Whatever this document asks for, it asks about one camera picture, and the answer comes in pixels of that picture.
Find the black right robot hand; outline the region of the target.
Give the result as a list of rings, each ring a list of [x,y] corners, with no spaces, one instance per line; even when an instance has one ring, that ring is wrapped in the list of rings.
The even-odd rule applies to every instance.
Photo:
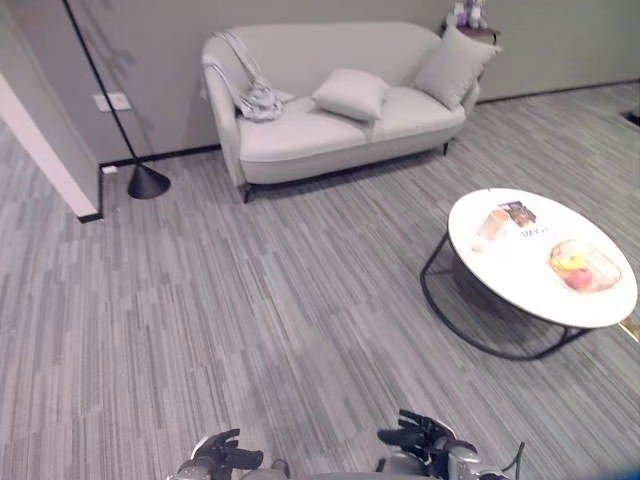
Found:
[[[410,410],[400,409],[396,429],[381,429],[377,438],[389,446],[397,446],[402,451],[426,461],[436,444],[442,440],[455,440],[454,431],[443,422],[423,416]]]

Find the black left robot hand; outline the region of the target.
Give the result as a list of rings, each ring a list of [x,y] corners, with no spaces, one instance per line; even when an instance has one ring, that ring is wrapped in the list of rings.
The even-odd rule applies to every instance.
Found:
[[[191,460],[209,458],[219,468],[256,470],[263,462],[261,450],[239,447],[240,430],[235,428],[201,438],[191,452]]]

